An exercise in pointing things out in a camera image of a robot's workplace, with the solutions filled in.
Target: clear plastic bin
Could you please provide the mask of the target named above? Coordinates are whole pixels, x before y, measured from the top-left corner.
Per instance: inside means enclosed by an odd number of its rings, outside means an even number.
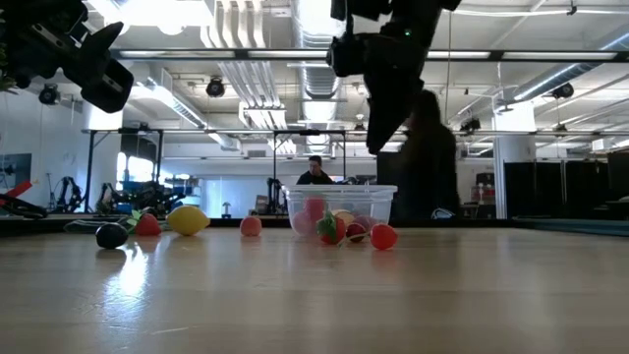
[[[293,230],[301,236],[311,236],[316,234],[316,222],[328,211],[346,223],[361,223],[368,231],[377,223],[388,223],[397,187],[300,185],[284,186],[282,190],[286,193]]]

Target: ceiling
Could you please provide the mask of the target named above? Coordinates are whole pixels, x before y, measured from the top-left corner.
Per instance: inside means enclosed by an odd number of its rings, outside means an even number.
[[[86,1],[90,8],[89,24],[94,28],[102,28],[103,16],[92,6],[94,1]],[[316,1],[327,6],[329,0]],[[208,8],[213,9],[213,0],[204,0]],[[238,11],[237,2],[219,2],[218,7],[233,7]],[[250,1],[246,2],[248,12],[253,8]],[[292,16],[296,1],[272,0],[262,1],[263,38],[270,48],[296,47],[295,29]],[[484,13],[528,12],[535,5],[540,5],[537,12],[563,11],[570,7],[569,0],[463,0],[459,10]],[[591,49],[593,43],[613,30],[629,25],[629,17],[625,15],[592,15],[582,14],[585,10],[629,12],[626,0],[579,0],[576,15],[558,14],[552,16],[531,17],[487,17],[469,16],[444,12],[437,27],[432,48],[436,49],[518,49],[518,50],[584,50]],[[149,7],[146,16],[150,16]],[[378,31],[384,23],[373,23],[363,19],[356,20],[356,31]],[[131,26],[114,44],[117,48],[204,48],[200,39],[200,27],[189,26],[177,35],[164,34],[158,27]],[[153,71],[165,69],[173,77],[173,90],[181,94],[198,112],[202,113],[207,122],[214,128],[243,128],[238,119],[241,99],[228,80],[226,93],[221,98],[209,98],[205,86],[209,79],[223,76],[218,63],[212,61],[164,61],[150,62]],[[277,93],[286,109],[286,121],[289,124],[304,120],[302,112],[302,91],[300,86],[300,68],[296,63],[271,62],[271,72]],[[479,98],[480,94],[496,87],[517,87],[537,77],[555,64],[548,63],[445,63],[429,62],[426,64],[422,79],[429,89],[438,93],[443,116],[453,128],[458,128],[461,120],[456,116],[466,105]],[[627,74],[627,65],[606,64],[571,81],[575,88],[575,96],[596,89],[612,80]],[[596,112],[598,109],[629,97],[629,80],[619,81],[616,85],[588,95],[573,104],[552,110],[536,117],[538,128],[547,128],[558,121]],[[358,123],[357,115],[369,118],[366,95],[361,77],[350,77],[342,81],[337,97],[336,118],[331,128],[352,128]],[[544,112],[557,104],[550,97],[538,97],[534,100],[536,112]],[[133,124],[146,121],[155,128],[185,127],[186,122],[172,109],[163,103],[145,96],[133,96],[129,107],[125,110],[125,121]],[[609,127],[609,129],[629,130],[629,125],[618,125],[627,121],[629,111],[619,109],[614,114],[593,119],[574,128],[592,130]],[[490,129],[490,120],[483,121],[484,129]],[[206,137],[179,137],[172,141],[198,142]]]

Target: pink ball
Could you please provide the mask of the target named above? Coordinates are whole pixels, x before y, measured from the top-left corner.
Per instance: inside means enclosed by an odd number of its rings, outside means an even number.
[[[247,216],[240,223],[240,233],[243,236],[259,236],[262,231],[262,221],[255,216]]]

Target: wooden table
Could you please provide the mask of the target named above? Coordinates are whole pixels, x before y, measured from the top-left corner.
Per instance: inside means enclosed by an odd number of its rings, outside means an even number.
[[[259,239],[0,239],[0,352],[629,352],[629,240],[408,230],[396,249]]]

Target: pole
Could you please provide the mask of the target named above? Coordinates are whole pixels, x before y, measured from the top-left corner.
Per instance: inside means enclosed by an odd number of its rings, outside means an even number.
[[[277,132],[273,132],[273,181],[277,179]]]
[[[155,182],[159,182],[159,173],[161,172],[161,155],[162,155],[162,146],[164,145],[164,131],[160,130],[159,132],[159,145],[157,146],[157,171],[155,172]]]
[[[89,189],[91,188],[91,163],[94,158],[94,137],[95,131],[89,132],[89,151],[87,153],[87,181],[86,181],[86,201],[84,212],[89,212]]]
[[[343,180],[347,178],[347,135],[343,132]]]

